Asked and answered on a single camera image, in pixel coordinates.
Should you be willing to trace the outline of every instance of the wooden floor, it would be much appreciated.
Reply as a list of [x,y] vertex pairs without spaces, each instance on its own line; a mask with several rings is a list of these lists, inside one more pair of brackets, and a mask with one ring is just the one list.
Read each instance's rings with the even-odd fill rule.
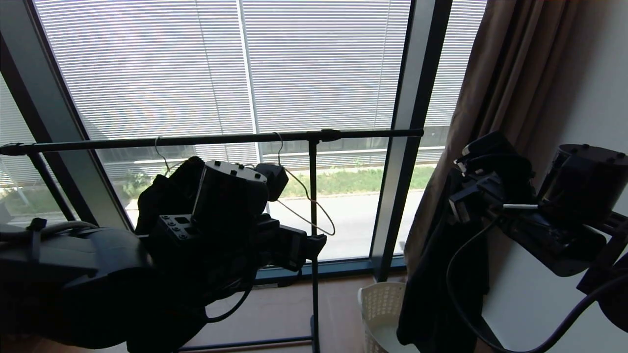
[[[320,284],[320,344],[322,353],[363,352],[362,320],[357,290],[373,283],[370,276],[326,280]],[[226,312],[240,294],[213,303],[208,315]],[[207,345],[248,340],[275,339],[310,334],[311,284],[304,282],[287,288],[255,290],[231,317],[206,325],[187,345]],[[220,350],[213,352],[230,352]],[[125,353],[126,345],[101,350],[68,347],[44,339],[10,342],[4,338],[0,352],[11,353]],[[309,344],[239,349],[237,352],[310,353]]]

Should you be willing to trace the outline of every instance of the perforated basket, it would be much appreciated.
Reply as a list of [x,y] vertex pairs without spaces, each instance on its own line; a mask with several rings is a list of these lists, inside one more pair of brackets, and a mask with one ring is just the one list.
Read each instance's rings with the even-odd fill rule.
[[405,290],[404,283],[382,282],[361,288],[357,292],[364,325],[364,352],[418,352],[413,345],[403,346],[397,339],[399,313]]

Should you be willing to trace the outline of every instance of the curtain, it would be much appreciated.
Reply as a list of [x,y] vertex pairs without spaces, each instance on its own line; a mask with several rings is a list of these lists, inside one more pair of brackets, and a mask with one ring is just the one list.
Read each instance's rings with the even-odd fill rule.
[[577,5],[578,1],[488,0],[445,151],[408,234],[404,255],[409,275],[421,259],[447,173],[464,146],[500,130],[526,155]]

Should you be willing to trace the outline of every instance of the white plastic basket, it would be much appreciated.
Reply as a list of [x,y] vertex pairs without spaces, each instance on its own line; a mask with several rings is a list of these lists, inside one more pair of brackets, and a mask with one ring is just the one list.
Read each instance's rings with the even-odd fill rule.
[[357,302],[364,324],[364,352],[418,352],[414,345],[401,345],[397,339],[405,290],[406,285],[397,282],[375,283],[358,290]]

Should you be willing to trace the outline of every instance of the grass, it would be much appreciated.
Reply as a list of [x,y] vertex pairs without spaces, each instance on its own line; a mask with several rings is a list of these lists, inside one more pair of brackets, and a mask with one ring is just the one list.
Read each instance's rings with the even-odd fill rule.
[[[416,166],[414,168],[410,189],[425,188],[430,176],[434,172],[432,166]],[[361,170],[334,170],[321,173],[317,179],[318,195],[340,195],[347,193],[378,192],[382,185],[383,168]],[[297,175],[306,187],[310,185],[308,175]],[[144,176],[134,176],[123,185],[114,184],[119,197],[124,204],[139,194],[150,185],[150,180]],[[9,212],[13,215],[42,214],[58,212],[59,208],[55,199],[45,187],[22,188],[22,193],[28,200],[24,203],[19,193],[13,189],[0,190],[0,202],[4,202]],[[304,197],[305,192],[299,183],[290,177],[290,180],[281,194],[282,197]]]

